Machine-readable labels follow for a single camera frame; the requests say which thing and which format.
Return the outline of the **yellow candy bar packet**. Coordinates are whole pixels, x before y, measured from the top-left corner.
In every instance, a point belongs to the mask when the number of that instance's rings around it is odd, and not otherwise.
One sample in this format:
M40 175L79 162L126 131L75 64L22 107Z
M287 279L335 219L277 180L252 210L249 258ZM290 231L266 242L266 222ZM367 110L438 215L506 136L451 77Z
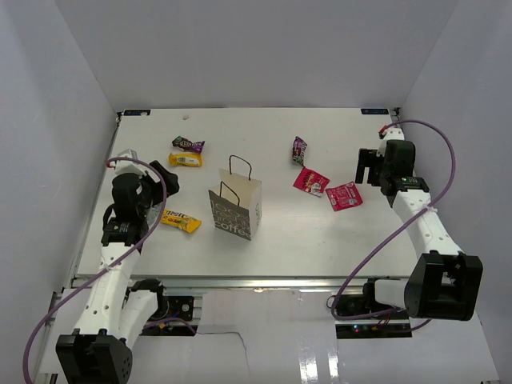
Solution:
M169 154L168 160L172 166L202 166L202 156L195 153Z

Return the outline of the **red snack sachet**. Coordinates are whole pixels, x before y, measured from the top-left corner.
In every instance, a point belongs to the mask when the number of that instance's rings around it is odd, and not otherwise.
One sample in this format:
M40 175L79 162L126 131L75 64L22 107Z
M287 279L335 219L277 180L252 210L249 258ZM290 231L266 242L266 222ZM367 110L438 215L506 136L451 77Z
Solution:
M326 195L334 212L357 207L363 204L362 196L354 182L333 188L326 188Z

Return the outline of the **purple candy packet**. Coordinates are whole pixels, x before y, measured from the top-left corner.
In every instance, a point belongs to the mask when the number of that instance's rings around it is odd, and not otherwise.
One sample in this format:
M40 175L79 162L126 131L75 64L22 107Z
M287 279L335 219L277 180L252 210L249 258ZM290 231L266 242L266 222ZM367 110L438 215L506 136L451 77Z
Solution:
M302 138L299 136L295 137L291 149L291 159L294 163L300 166L305 165L305 154L307 147L307 143Z

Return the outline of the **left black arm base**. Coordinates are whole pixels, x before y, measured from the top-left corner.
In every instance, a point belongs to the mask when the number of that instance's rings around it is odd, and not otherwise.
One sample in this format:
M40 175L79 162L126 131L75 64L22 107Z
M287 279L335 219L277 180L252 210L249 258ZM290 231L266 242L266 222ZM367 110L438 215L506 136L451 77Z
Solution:
M150 317L150 320L157 321L172 317L190 322L193 319L193 314L193 296L163 296L159 301L156 312Z

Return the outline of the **red snack packet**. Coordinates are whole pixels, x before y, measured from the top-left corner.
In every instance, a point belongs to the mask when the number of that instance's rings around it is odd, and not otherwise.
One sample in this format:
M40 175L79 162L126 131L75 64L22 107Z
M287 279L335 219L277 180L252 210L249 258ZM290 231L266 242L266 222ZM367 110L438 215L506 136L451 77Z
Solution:
M330 180L327 177L314 170L303 167L295 179L293 187L308 194L312 194L313 196L321 197L329 183Z

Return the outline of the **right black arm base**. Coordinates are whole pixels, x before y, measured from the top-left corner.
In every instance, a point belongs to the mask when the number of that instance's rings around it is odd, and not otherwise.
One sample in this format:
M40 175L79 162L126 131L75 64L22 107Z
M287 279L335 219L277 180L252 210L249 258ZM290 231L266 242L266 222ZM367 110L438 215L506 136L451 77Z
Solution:
M371 302L362 294L340 297L336 315L340 317L362 316L362 318L335 321L337 340L370 340L384 338L411 338L411 324L405 311L376 315L390 310L392 306Z

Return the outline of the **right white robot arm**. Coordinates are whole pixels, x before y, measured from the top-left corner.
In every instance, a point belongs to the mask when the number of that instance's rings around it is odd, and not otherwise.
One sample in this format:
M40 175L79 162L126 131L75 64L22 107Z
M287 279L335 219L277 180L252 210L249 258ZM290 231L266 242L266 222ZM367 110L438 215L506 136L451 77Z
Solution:
M431 207L430 190L414 175L412 142L391 139L358 153L355 181L380 189L407 226L418 261L408 279L378 278L365 284L362 312L378 319L390 307L412 318L468 321L473 317L483 273L479 257L462 251Z

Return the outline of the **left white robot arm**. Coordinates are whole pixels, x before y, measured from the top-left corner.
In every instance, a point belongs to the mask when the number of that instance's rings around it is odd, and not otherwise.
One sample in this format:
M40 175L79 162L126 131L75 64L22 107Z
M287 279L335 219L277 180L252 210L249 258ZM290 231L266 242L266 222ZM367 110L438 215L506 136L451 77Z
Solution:
M178 176L159 162L117 157L112 203L102 218L99 271L86 287L90 294L71 334L62 334L56 354L69 383L126 383L133 368L133 347L147 321L164 317L169 299L158 284L129 291L130 278L145 240L156 226L153 208L163 215L168 197L179 191Z

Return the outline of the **dark purple snack packet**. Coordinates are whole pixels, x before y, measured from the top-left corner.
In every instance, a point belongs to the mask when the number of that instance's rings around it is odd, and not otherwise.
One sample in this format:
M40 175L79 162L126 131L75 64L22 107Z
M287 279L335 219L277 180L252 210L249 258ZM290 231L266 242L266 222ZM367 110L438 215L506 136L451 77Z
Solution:
M200 154L202 152L205 143L205 141L193 142L188 138L184 138L183 136L177 136L172 141L173 147L177 147L181 150L195 154Z

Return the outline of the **yellow M&M snack packet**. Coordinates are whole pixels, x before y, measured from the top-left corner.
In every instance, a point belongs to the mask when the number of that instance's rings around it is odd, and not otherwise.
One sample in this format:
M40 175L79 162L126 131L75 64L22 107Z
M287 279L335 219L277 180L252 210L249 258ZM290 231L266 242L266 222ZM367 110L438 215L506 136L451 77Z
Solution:
M202 221L183 213L165 210L160 218L160 223L180 229L188 234L192 234L200 227Z

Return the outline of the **grey white paper bag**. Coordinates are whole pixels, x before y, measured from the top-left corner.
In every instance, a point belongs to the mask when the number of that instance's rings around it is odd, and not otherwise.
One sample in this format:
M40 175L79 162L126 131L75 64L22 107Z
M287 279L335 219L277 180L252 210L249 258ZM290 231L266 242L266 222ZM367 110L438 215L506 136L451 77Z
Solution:
M246 175L233 172L233 159L247 164ZM219 169L220 182L209 189L216 228L251 241L262 220L262 182L252 177L252 165L237 155L228 159L229 169Z

